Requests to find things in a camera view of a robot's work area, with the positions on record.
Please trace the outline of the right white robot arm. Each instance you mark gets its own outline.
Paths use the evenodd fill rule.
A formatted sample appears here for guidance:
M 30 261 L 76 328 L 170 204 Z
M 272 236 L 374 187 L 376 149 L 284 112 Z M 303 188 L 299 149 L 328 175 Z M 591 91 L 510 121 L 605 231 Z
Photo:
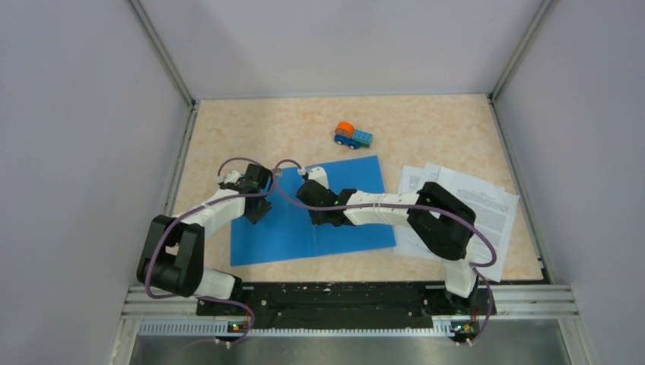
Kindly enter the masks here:
M 367 193 L 343 189 L 336 194 L 308 179 L 297 190 L 313 224 L 363 226 L 384 224 L 412 229 L 425 247 L 440 258 L 445 271 L 446 304 L 455 313 L 467 313 L 477 302 L 477 274 L 469 263 L 475 212 L 436 182 L 416 192 Z

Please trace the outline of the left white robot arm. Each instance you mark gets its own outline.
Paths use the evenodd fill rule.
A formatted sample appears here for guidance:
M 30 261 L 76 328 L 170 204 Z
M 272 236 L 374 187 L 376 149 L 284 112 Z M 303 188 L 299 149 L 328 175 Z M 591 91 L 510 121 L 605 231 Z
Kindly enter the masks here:
M 244 173 L 218 179 L 210 198 L 178 216 L 158 215 L 148 229 L 136 277 L 153 299 L 207 297 L 226 314 L 241 310 L 240 278 L 205 267 L 205 241 L 224 225 L 244 217 L 260 221 L 271 209 L 270 169 L 249 163 Z

